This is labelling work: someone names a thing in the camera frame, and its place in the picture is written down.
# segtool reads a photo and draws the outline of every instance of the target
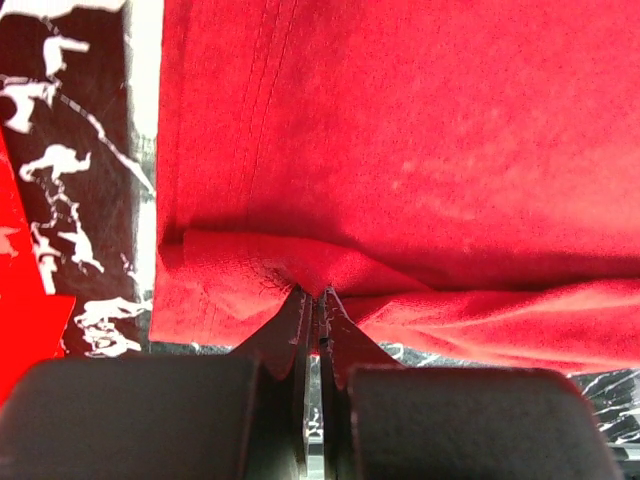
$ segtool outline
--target bright red object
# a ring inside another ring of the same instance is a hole
[[[378,341],[640,364],[633,2],[168,0],[153,340],[294,283]]]
[[[75,300],[47,296],[0,136],[0,406],[36,363],[59,356]]]

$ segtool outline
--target black and white pattern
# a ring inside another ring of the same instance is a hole
[[[45,288],[78,299],[63,340],[70,355],[228,351],[147,339],[161,22],[159,1],[0,0],[0,124]],[[2,253],[11,254],[10,234],[0,229]],[[414,367],[477,365],[383,348]],[[323,433],[317,370],[314,442]],[[573,380],[610,442],[640,442],[639,371]]]

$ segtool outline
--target patterned surface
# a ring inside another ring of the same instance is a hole
[[[0,5],[0,44],[8,46],[0,51],[0,121],[46,288],[78,298],[68,354],[226,352],[147,339],[162,2]],[[384,348],[411,366],[474,365]],[[317,365],[313,371],[308,434],[319,441]],[[640,441],[638,371],[573,379],[611,442]]]

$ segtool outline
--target red cloth corner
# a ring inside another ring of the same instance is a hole
[[[71,297],[45,295],[0,136],[0,405],[31,366],[60,356],[74,303]]]
[[[295,283],[376,341],[640,365],[633,2],[167,0],[153,340]]]

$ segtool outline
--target black marble surface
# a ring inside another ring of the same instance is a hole
[[[63,338],[71,356],[228,351],[147,337],[161,3],[0,0],[0,122],[45,285],[78,299]],[[415,367],[475,365],[384,348]],[[308,434],[320,441],[312,372]],[[572,377],[612,443],[640,442],[639,372]]]

